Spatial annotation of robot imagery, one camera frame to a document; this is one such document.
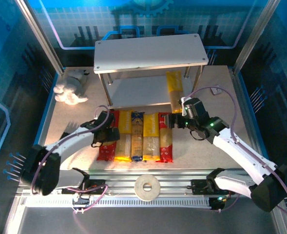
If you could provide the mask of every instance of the stuffed toy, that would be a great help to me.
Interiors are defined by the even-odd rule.
[[[68,105],[85,102],[88,98],[84,95],[83,85],[86,83],[87,70],[70,70],[67,76],[54,86],[55,100]]]

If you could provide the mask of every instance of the table leg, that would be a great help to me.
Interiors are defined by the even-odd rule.
[[[112,100],[111,100],[111,97],[110,97],[110,94],[109,94],[109,91],[106,87],[106,84],[105,84],[105,81],[104,81],[104,78],[103,78],[103,74],[99,74],[99,78],[100,78],[100,81],[102,83],[102,86],[103,86],[103,89],[104,89],[104,92],[105,92],[105,96],[106,96],[106,99],[108,101],[108,106],[112,106],[113,103],[112,103]]]
[[[192,92],[197,88],[198,81],[200,80],[202,73],[203,73],[204,65],[199,66],[196,72],[195,81],[193,84]]]
[[[108,84],[109,84],[109,85],[113,84],[113,80],[112,80],[112,78],[111,78],[111,74],[108,73],[107,75],[108,75]]]
[[[186,67],[186,71],[184,72],[184,78],[189,78],[189,73],[190,73],[191,67]]]

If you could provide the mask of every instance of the white shelf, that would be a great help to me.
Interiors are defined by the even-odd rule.
[[[191,92],[190,78],[182,78],[185,95]],[[116,79],[107,85],[113,108],[170,104],[166,76]]]
[[[207,65],[198,34],[101,40],[96,42],[96,74]]]

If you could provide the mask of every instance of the spaghetti package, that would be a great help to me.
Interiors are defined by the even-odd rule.
[[[131,162],[132,111],[119,111],[118,130],[120,140],[116,142],[114,161]]]
[[[159,162],[172,162],[172,130],[165,125],[165,115],[168,113],[158,113],[159,127],[159,146],[160,160]]]
[[[181,72],[166,72],[166,78],[169,97],[171,100],[172,113],[181,113],[182,106],[179,104],[179,100],[183,96]]]
[[[132,161],[142,161],[143,112],[132,112]]]
[[[114,114],[115,120],[112,122],[111,127],[118,127],[119,111],[110,111]],[[99,155],[97,161],[113,161],[115,156],[116,141],[105,142],[99,148]]]
[[[143,161],[160,160],[158,113],[143,116]]]

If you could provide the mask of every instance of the blue enclosure wall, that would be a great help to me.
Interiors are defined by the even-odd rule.
[[[6,165],[7,161],[13,163],[10,153],[26,154],[33,145],[54,76],[15,2],[0,0],[0,104],[10,117],[6,134],[8,121],[0,109],[0,233],[18,185],[8,180],[10,175],[3,170],[11,170]]]
[[[185,33],[201,36],[211,63],[233,65],[266,2],[29,0],[63,66],[92,66],[97,40]]]
[[[269,158],[287,165],[287,0],[280,2],[241,74]]]

